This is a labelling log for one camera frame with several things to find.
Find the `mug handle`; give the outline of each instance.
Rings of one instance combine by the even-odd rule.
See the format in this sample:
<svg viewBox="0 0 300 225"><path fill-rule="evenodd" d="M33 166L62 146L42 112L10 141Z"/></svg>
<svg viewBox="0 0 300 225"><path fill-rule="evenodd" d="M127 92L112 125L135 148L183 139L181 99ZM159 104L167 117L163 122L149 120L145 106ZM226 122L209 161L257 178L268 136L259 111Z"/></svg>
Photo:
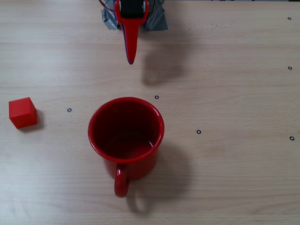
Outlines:
<svg viewBox="0 0 300 225"><path fill-rule="evenodd" d="M116 178L114 180L114 193L119 198L124 198L127 195L129 181L128 181L127 166L123 164L117 164Z"/></svg>

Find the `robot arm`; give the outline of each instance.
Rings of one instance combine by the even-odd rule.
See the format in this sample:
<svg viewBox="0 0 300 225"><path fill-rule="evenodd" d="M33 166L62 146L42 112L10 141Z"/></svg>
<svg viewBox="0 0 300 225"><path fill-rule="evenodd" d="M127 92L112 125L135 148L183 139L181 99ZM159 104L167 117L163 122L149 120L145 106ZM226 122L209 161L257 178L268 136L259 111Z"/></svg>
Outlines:
<svg viewBox="0 0 300 225"><path fill-rule="evenodd" d="M116 19L123 30L128 62L133 64L139 27L141 24L146 23L148 17L148 0L116 0L114 11Z"/></svg>

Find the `red cube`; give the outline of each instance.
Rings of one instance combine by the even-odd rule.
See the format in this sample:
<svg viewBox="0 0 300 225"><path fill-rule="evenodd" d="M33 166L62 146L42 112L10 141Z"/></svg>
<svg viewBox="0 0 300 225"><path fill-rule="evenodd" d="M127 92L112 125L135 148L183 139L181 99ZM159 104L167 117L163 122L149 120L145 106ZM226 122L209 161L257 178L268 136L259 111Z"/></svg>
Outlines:
<svg viewBox="0 0 300 225"><path fill-rule="evenodd" d="M37 123L37 110L30 97L10 101L8 104L9 118L17 129Z"/></svg>

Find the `wood grain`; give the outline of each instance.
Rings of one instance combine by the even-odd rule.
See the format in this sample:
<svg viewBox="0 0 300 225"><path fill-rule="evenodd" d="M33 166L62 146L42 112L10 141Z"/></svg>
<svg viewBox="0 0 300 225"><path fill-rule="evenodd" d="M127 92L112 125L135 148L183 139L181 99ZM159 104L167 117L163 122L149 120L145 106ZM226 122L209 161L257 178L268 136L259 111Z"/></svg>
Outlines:
<svg viewBox="0 0 300 225"><path fill-rule="evenodd" d="M96 0L0 5L1 225L299 224L300 4L166 2L134 65ZM87 126L124 96L158 108L165 138L119 199ZM17 130L25 97L40 122Z"/></svg>

